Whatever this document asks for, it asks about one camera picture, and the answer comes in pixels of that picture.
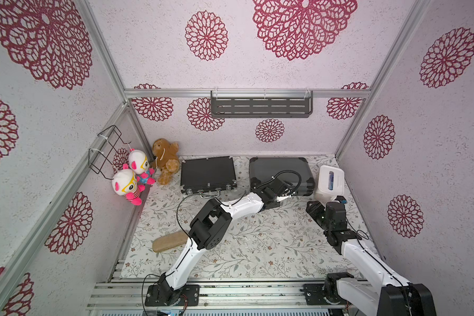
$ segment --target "stuffed toy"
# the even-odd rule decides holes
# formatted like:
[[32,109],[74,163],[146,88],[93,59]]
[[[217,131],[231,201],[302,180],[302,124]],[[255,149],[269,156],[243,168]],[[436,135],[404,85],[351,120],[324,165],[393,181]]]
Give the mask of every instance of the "stuffed toy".
[[156,169],[162,172],[158,178],[158,183],[163,186],[169,184],[172,174],[179,171],[178,150],[179,145],[177,145],[177,142],[169,143],[164,138],[160,138],[152,146],[152,153],[156,156]]
[[130,149],[132,152],[128,155],[128,164],[123,164],[123,169],[132,168],[133,172],[138,175],[137,182],[145,185],[152,185],[155,180],[152,175],[155,173],[153,168],[150,168],[147,156],[141,150]]
[[117,195],[125,196],[133,205],[142,204],[139,195],[145,190],[145,186],[137,185],[135,173],[130,169],[118,171],[112,177],[112,188]]

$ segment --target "zip tie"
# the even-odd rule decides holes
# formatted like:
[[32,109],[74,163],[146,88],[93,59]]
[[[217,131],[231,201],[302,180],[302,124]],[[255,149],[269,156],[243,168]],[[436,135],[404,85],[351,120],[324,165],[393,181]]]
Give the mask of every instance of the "zip tie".
[[100,149],[97,149],[97,148],[90,148],[89,150],[96,150],[96,151],[100,152],[100,153],[103,155],[103,152],[102,152]]

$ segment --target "black wire rack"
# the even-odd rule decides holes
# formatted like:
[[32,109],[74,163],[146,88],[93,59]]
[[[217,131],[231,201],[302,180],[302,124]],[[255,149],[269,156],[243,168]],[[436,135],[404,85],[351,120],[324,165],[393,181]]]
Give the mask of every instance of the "black wire rack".
[[[88,166],[91,168],[91,170],[93,170],[94,173],[96,174],[101,174],[105,179],[107,180],[112,180],[112,177],[109,178],[107,177],[103,171],[102,171],[102,168],[103,166],[105,165],[106,161],[109,162],[109,164],[111,165],[111,167],[113,168],[114,172],[118,172],[119,170],[116,169],[116,167],[114,166],[114,164],[108,159],[109,155],[111,155],[111,153],[114,151],[115,153],[117,153],[117,149],[116,149],[116,143],[118,141],[121,141],[121,143],[123,143],[123,145],[128,145],[128,147],[130,147],[130,143],[131,142],[124,142],[123,139],[121,139],[121,131],[119,130],[119,128],[115,125],[111,125],[109,126],[108,128],[106,128],[105,130],[101,131],[100,133],[97,134],[98,136],[101,136],[103,137],[106,142],[104,142],[104,144],[102,145],[101,148],[97,149],[97,148],[90,148],[88,149]],[[110,142],[109,139],[113,136],[113,135],[116,135],[117,138],[114,142]],[[109,152],[107,153],[107,155],[105,155],[105,153],[102,151],[102,149],[105,147],[105,144],[109,144],[111,145],[111,149],[109,150]],[[92,156],[92,153],[94,152],[97,152],[97,155],[94,157],[94,159],[92,160],[91,159],[91,156]],[[96,163],[96,160],[98,159],[99,156],[102,156],[103,157],[103,161],[102,161],[102,164],[99,166],[95,165]]]

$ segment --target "white plastic container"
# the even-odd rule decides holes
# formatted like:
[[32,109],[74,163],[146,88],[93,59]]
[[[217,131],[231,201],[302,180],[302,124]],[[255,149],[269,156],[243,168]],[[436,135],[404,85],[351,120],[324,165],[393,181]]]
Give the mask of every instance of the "white plastic container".
[[344,195],[344,171],[321,165],[316,179],[314,198],[322,203],[327,203],[335,200],[337,195]]

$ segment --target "black cable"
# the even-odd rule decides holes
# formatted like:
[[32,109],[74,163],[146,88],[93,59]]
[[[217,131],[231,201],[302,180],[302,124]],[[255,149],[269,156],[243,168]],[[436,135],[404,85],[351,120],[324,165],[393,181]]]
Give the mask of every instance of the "black cable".
[[193,195],[198,195],[198,193],[196,194],[190,194],[190,195],[187,195],[185,196],[181,202],[179,202],[179,204],[177,204],[177,209],[175,211],[175,218],[177,219],[177,224],[179,224],[179,227],[181,227],[181,229],[183,230],[183,232],[186,234],[186,236],[188,236],[188,238],[190,238],[190,235],[188,235],[188,233],[184,230],[184,228],[181,226],[181,222],[179,221],[179,207],[181,206],[181,203],[184,202],[184,200],[188,199],[190,196],[193,196]]
[[271,182],[274,181],[274,179],[277,178],[280,174],[284,174],[284,173],[287,173],[287,172],[289,172],[289,173],[291,173],[291,174],[296,174],[296,175],[299,177],[299,182],[298,182],[297,185],[293,188],[293,190],[291,190],[290,192],[288,192],[288,193],[286,193],[286,194],[280,195],[280,196],[286,196],[286,195],[288,195],[288,194],[293,194],[293,193],[295,193],[295,191],[297,191],[297,189],[298,189],[298,188],[300,187],[300,185],[302,184],[302,176],[301,176],[298,172],[293,171],[293,170],[283,170],[283,171],[278,172],[275,176],[272,177],[272,180],[269,180],[269,181],[267,181],[267,182],[265,182],[265,183],[260,184],[259,186],[256,187],[256,189],[259,188],[259,187],[261,187],[261,186],[265,186],[265,185],[271,183]]
[[[362,246],[362,244],[360,243],[360,240],[359,240],[358,238],[356,239],[356,241],[358,242],[358,244],[360,245],[360,247],[362,247],[362,249],[363,249],[369,256],[372,257],[372,259],[374,259],[376,262],[378,262],[379,265],[380,265],[383,269],[385,269],[385,271],[388,272],[388,274],[389,274],[393,279],[395,279],[395,281],[397,281],[398,283],[400,283],[400,286],[401,286],[401,287],[403,287],[403,288],[405,287],[405,285],[402,284],[402,282],[400,282],[391,272],[389,272],[388,269],[386,269],[385,266],[384,266],[382,263],[379,262],[379,260],[377,260],[376,258],[374,258],[374,256],[371,255],[371,253],[368,252],[367,249],[365,249],[365,248]],[[408,292],[408,291],[407,291],[407,292],[405,292],[405,291],[403,292],[403,291],[404,291],[404,289],[400,289],[400,292],[402,292],[402,294],[405,296],[405,302],[407,303],[407,308],[408,308],[408,310],[409,310],[409,314],[411,314],[411,306],[409,306],[409,292]]]
[[140,300],[141,300],[141,302],[142,302],[142,308],[143,308],[143,310],[144,310],[145,316],[149,316],[149,315],[148,315],[147,311],[145,310],[145,305],[144,305],[144,294],[143,294],[143,293],[144,293],[144,283],[145,283],[145,279],[146,279],[147,277],[149,277],[150,275],[154,275],[154,274],[150,273],[150,274],[148,274],[148,275],[146,275],[146,276],[144,277],[144,280],[142,281],[142,288],[141,288],[141,290],[140,290]]
[[245,197],[247,195],[246,191],[244,191],[244,193],[240,196],[240,198],[237,200],[237,202],[235,202],[234,204],[230,204],[229,206],[234,206],[236,205],[237,203],[239,203],[240,200],[242,200],[243,197]]
[[[349,227],[351,227],[351,229],[352,229],[357,235],[359,235],[360,237],[362,237],[362,238],[364,238],[364,239],[370,240],[369,237],[368,237],[368,235],[367,235],[367,233],[366,233],[365,231],[363,231],[363,230],[355,230],[355,229],[354,229],[353,225],[351,224],[351,222],[349,221],[349,219],[348,219],[347,216],[346,216],[346,222],[348,222]],[[361,231],[362,233],[364,233],[364,234],[365,234],[365,237],[363,237],[362,235],[360,235],[360,234],[358,233],[359,231]]]

